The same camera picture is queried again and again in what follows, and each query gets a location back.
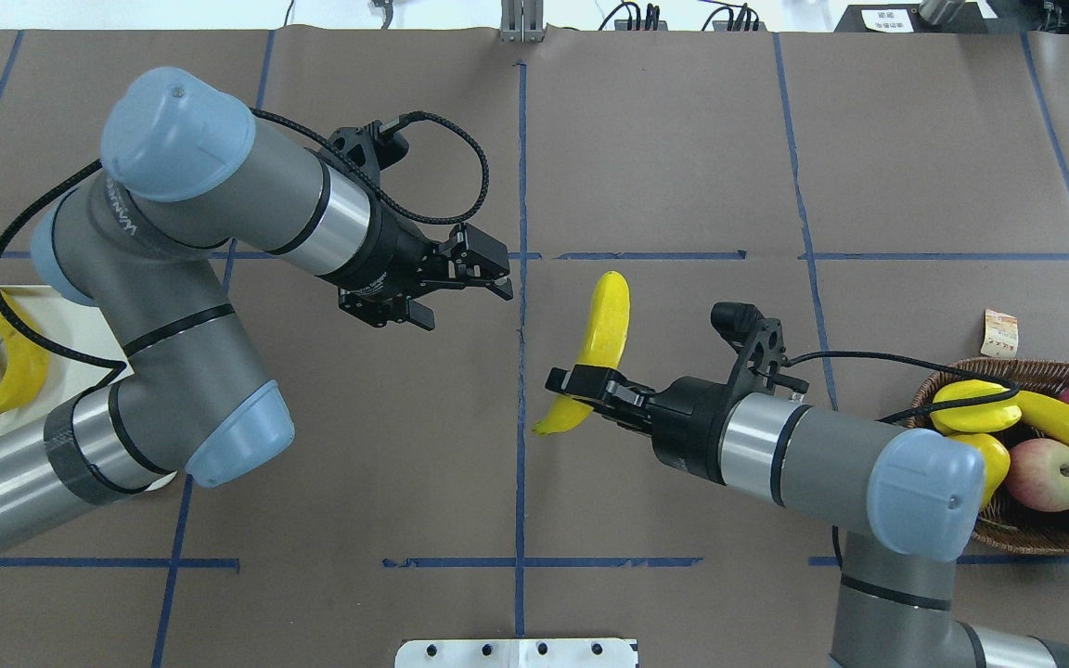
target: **label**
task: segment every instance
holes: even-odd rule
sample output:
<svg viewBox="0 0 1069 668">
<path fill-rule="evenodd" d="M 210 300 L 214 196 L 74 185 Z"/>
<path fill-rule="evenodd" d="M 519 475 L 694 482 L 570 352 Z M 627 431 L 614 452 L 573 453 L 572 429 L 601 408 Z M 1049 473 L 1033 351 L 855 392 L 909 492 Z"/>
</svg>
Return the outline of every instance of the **label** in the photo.
<svg viewBox="0 0 1069 668">
<path fill-rule="evenodd" d="M 1016 358 L 1016 317 L 992 309 L 983 310 L 983 345 L 980 345 L 980 355 L 989 358 Z"/>
<path fill-rule="evenodd" d="M 862 10 L 861 18 L 877 32 L 913 32 L 909 10 Z"/>
</svg>

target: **metal bracket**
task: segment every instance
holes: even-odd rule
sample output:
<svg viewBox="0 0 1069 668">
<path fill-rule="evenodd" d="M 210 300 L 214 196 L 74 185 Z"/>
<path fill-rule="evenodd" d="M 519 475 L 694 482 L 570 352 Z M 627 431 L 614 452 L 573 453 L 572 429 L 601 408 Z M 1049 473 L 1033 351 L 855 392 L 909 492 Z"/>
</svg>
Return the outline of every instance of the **metal bracket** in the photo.
<svg viewBox="0 0 1069 668">
<path fill-rule="evenodd" d="M 637 668 L 637 641 L 623 638 L 409 641 L 394 668 Z"/>
<path fill-rule="evenodd" d="M 543 42 L 543 0 L 501 0 L 501 42 Z"/>
</svg>

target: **blue cap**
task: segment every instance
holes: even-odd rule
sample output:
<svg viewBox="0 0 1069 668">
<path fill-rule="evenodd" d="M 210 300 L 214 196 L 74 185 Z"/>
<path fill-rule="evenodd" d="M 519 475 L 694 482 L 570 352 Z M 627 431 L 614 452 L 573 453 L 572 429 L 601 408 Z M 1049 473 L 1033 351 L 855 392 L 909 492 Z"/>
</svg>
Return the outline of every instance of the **blue cap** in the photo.
<svg viewBox="0 0 1069 668">
<path fill-rule="evenodd" d="M 268 382 L 246 398 L 184 467 L 202 487 L 216 487 L 263 466 L 296 437 L 279 384 Z"/>
<path fill-rule="evenodd" d="M 56 206 L 48 208 L 43 219 L 38 221 L 35 233 L 31 235 L 31 264 L 35 265 L 38 277 L 44 279 L 64 299 L 83 307 L 96 307 L 94 300 L 90 299 L 84 292 L 77 291 L 75 284 L 64 276 L 64 270 L 60 268 L 60 263 L 56 262 L 56 242 L 52 234 L 56 229 L 56 215 L 60 207 L 64 206 L 64 200 L 68 195 L 76 193 L 76 189 L 68 190 L 56 201 Z"/>
<path fill-rule="evenodd" d="M 886 548 L 938 561 L 963 554 L 983 497 L 983 456 L 929 429 L 883 449 L 868 479 L 868 524 Z"/>
<path fill-rule="evenodd" d="M 254 144 L 242 100 L 179 67 L 139 76 L 102 133 L 102 166 L 131 193 L 180 202 L 207 193 L 241 168 Z"/>
</svg>

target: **sticker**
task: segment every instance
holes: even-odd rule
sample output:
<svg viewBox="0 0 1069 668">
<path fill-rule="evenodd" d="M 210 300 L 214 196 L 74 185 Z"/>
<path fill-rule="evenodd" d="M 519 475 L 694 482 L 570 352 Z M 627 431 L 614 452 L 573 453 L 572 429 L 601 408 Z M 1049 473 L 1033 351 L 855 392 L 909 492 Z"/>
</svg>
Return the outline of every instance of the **sticker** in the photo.
<svg viewBox="0 0 1069 668">
<path fill-rule="evenodd" d="M 913 32 L 909 10 L 862 10 L 865 27 L 877 32 Z"/>
<path fill-rule="evenodd" d="M 989 358 L 1016 358 L 1017 319 L 1008 313 L 983 310 L 983 345 L 980 355 Z"/>
</svg>

